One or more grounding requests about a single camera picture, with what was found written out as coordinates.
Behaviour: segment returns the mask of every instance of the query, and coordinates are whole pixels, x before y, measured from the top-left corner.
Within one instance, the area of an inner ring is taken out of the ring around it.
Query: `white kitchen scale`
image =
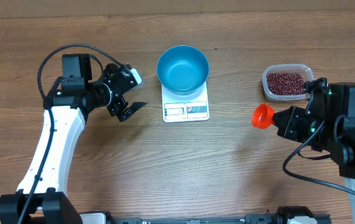
[[[207,121],[209,101],[206,82],[194,93],[176,95],[162,85],[162,114],[166,123]]]

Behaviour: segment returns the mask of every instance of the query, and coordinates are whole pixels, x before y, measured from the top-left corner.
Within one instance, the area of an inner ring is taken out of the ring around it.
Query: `plastic container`
[[[306,94],[301,95],[275,95],[267,84],[267,74],[270,73],[299,73],[304,81],[313,81],[314,74],[312,70],[307,65],[302,64],[282,64],[282,65],[273,65],[266,69],[263,73],[262,82],[265,97],[270,101],[289,101],[289,100],[302,100],[306,98]]]

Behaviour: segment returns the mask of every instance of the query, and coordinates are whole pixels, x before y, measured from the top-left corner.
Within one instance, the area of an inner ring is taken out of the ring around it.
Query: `red beans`
[[[267,75],[267,84],[275,95],[301,95],[304,94],[304,79],[298,73],[270,73]]]

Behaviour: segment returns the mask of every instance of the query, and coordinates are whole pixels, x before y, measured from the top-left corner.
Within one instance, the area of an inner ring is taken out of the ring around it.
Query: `wooden table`
[[[251,114],[266,102],[260,80],[270,65],[304,63],[316,77],[355,82],[355,11],[0,20],[0,195],[15,192],[42,130],[40,63],[57,47],[77,42],[139,69],[145,87],[126,99],[148,101],[124,123],[104,108],[90,114],[68,181],[68,197],[79,212],[228,217],[306,205],[330,213],[334,223],[351,223],[345,193],[284,174],[282,163],[298,143],[278,137],[275,127],[254,129]],[[182,44],[200,49],[210,62],[210,119],[165,124],[155,68],[163,51]],[[95,77],[98,70],[93,64]],[[42,75],[45,92],[61,74],[58,54]],[[280,111],[306,101],[271,105]],[[309,149],[304,154],[319,155]],[[343,184],[331,161],[294,158],[288,168]]]

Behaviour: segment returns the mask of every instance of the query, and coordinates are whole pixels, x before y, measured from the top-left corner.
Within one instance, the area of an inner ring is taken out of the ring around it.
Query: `orange funnel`
[[[271,124],[275,124],[272,121],[272,115],[274,115],[274,109],[271,106],[263,103],[259,105],[252,115],[252,125],[255,128],[265,129]]]

